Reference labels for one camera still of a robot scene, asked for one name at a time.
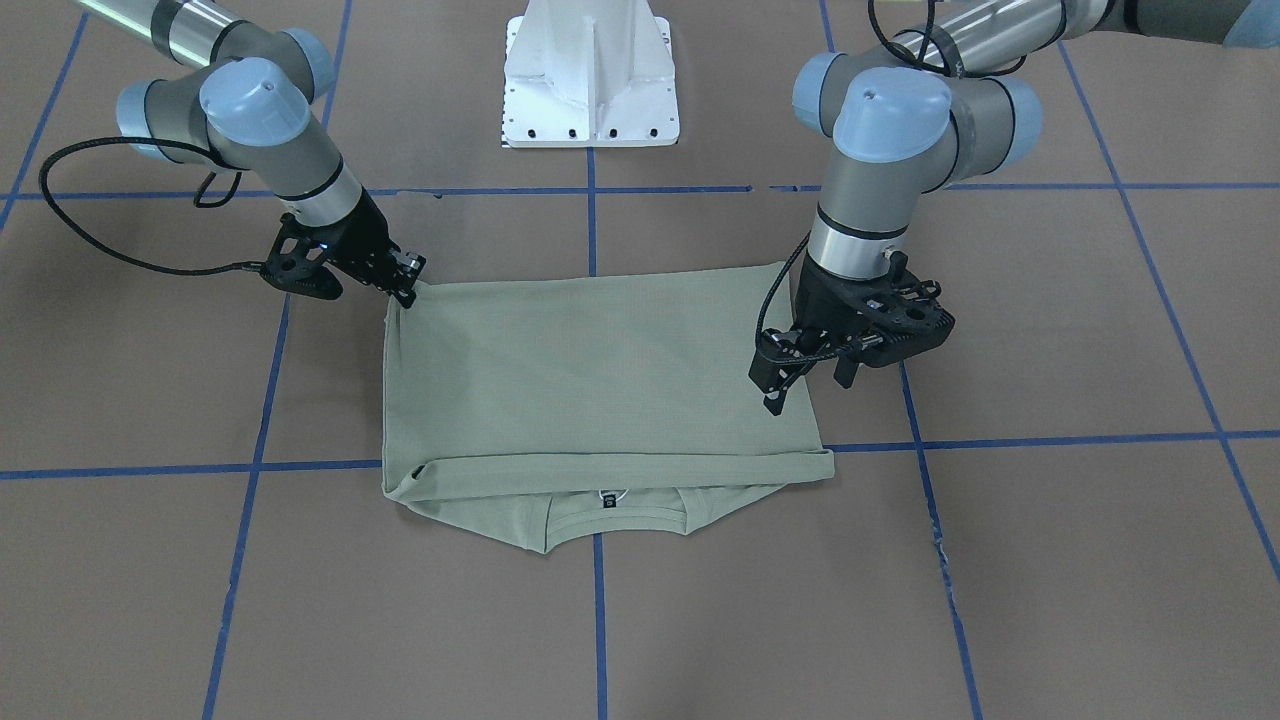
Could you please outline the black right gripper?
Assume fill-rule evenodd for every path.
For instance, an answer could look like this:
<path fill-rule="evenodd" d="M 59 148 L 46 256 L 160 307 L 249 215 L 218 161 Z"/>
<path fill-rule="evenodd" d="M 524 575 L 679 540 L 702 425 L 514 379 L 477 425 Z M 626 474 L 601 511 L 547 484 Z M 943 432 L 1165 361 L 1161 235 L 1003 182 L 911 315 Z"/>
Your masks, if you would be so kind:
<path fill-rule="evenodd" d="M 282 215 L 262 278 L 287 293 L 337 300 L 343 292 L 337 269 L 410 309 L 424 268 L 422 256 L 402 252 L 390 240 L 385 217 L 364 190 L 352 211 L 330 225 L 305 225 L 291 213 Z"/>

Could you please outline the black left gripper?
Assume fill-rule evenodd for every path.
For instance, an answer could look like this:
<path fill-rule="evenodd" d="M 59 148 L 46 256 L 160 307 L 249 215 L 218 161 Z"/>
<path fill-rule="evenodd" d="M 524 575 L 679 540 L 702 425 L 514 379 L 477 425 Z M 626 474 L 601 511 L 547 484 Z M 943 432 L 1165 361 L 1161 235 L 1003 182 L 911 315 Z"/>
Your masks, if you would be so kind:
<path fill-rule="evenodd" d="M 758 332 L 748 373 L 772 415 L 782 414 L 790 389 L 815 365 L 800 359 L 852 343 L 852 355 L 838 355 L 832 373 L 836 384 L 850 389 L 859 363 L 888 366 L 948 338 L 956 322 L 938 301 L 940 284 L 920 281 L 906 263 L 905 255 L 892 255 L 884 275 L 850 281 L 805 258 L 794 300 L 794 329 Z"/>

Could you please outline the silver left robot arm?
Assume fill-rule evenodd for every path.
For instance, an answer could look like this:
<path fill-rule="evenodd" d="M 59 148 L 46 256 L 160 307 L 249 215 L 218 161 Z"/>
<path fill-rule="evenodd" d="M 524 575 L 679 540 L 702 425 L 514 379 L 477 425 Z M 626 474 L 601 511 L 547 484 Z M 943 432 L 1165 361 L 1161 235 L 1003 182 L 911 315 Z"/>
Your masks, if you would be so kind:
<path fill-rule="evenodd" d="M 803 269 L 786 331 L 756 325 L 749 372 L 780 415 L 791 388 L 835 363 L 849 387 L 940 347 L 955 325 L 940 286 L 908 269 L 908 228 L 924 193 L 1023 159 L 1043 129 L 1036 91 L 1016 77 L 1033 53 L 1094 31 L 1224 47 L 1277 46 L 1275 1 L 982 1 L 822 53 L 797 73 L 796 118 L 833 143 L 810 231 L 790 256 Z"/>

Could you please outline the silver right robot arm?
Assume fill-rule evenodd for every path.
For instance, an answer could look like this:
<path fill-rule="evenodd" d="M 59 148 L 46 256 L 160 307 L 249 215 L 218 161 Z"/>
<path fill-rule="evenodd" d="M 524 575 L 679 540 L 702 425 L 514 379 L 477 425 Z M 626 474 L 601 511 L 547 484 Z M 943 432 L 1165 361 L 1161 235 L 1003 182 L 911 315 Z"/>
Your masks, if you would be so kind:
<path fill-rule="evenodd" d="M 315 299 L 342 293 L 340 275 L 416 299 L 425 261 L 402 250 L 369 191 L 311 106 L 337 82 L 335 63 L 308 31 L 266 31 L 214 1 L 87 1 L 84 9 L 189 69 L 180 79 L 125 88 L 120 142 L 211 174 L 256 174 L 282 201 L 268 258 L 233 263 L 270 286 Z"/>

